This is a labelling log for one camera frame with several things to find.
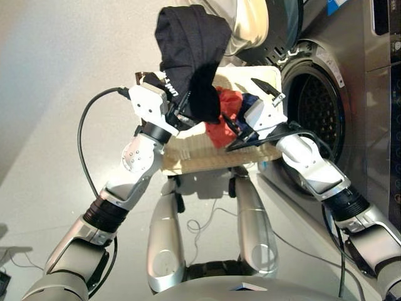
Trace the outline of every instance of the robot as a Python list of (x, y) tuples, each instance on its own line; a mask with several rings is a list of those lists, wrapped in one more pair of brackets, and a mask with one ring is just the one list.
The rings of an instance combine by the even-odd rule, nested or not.
[[(254, 79), (254, 83), (274, 99), (257, 100), (244, 115), (247, 127), (242, 131), (226, 120), (237, 132), (237, 140), (227, 150), (272, 142), (283, 153), (285, 163), (298, 172), (309, 192), (330, 211), (337, 227), (348, 235), (351, 256), (377, 278), (382, 298), (401, 300), (401, 233), (357, 192), (334, 163), (321, 157), (318, 141), (301, 137), (305, 132), (294, 130), (287, 123), (287, 117), (276, 108), (285, 95), (261, 80)], [(174, 93), (171, 83), (164, 84)], [(23, 301), (87, 301), (97, 291), (109, 259), (106, 248), (113, 240), (116, 242), (118, 227), (160, 169), (164, 145), (181, 129), (197, 122), (183, 114), (187, 98), (178, 104), (170, 102), (166, 89), (148, 82), (117, 89), (131, 100), (135, 113), (146, 123), (138, 127), (122, 152), (120, 167), (56, 246), (43, 277), (28, 290)], [(213, 267), (186, 267), (177, 217), (177, 181), (169, 178), (150, 222), (147, 276), (150, 288), (157, 292), (153, 300), (243, 300), (243, 294), (235, 293), (239, 290), (259, 291), (247, 295), (253, 300), (300, 296), (331, 299), (264, 277), (276, 269), (272, 265), (276, 252), (268, 216), (246, 170), (233, 167), (231, 173), (230, 195), (236, 196), (238, 202), (239, 260), (219, 263), (223, 272), (214, 277), (197, 273), (199, 268), (208, 271)]]

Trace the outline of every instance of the dark blue cloth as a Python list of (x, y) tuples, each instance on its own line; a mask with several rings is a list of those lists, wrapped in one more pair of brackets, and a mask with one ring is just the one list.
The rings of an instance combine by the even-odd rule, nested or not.
[[(249, 94), (249, 93), (243, 93), (242, 95), (242, 105), (241, 108), (239, 109), (238, 115), (237, 115), (237, 120), (236, 120), (236, 125), (240, 128), (240, 130), (244, 130), (248, 125), (245, 122), (245, 117), (244, 114), (252, 105), (255, 103), (255, 101), (259, 97)], [(253, 134), (253, 136), (249, 139), (249, 141), (256, 140), (256, 135)]]

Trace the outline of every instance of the washing machine drum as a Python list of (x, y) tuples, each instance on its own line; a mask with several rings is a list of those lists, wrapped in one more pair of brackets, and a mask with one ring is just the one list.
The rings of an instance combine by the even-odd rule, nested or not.
[[(330, 74), (315, 63), (301, 60), (295, 61), (294, 66), (286, 66), (282, 76), (286, 95), (284, 113), (288, 120), (312, 130), (330, 146), (337, 162), (345, 137), (345, 114), (338, 87)], [(327, 150), (320, 151), (323, 157), (329, 158)]]

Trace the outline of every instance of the washing machine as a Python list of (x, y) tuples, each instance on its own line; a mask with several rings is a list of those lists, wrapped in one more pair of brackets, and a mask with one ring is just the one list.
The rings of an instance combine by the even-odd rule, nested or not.
[[(401, 229), (400, 1), (266, 4), (267, 38), (237, 56), (281, 70), (289, 120), (328, 143), (353, 185)], [(320, 203), (294, 170), (281, 160), (259, 170), (323, 222)]]

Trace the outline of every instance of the white wall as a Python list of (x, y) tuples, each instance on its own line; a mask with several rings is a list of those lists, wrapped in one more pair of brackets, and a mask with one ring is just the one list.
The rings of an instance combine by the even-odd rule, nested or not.
[[(72, 145), (80, 112), (94, 94), (130, 86), (136, 71), (158, 69), (160, 52), (153, 33), (160, 8), (169, 4), (172, 1), (1, 2), (0, 183), (51, 106), (59, 109), (47, 124), (52, 139)], [(94, 109), (97, 117), (90, 114), (98, 121), (103, 118), (98, 135), (113, 122), (132, 125), (126, 120), (134, 115), (121, 115), (121, 101), (115, 100), (113, 110), (113, 102), (105, 100)], [(48, 142), (43, 151), (51, 151)]]

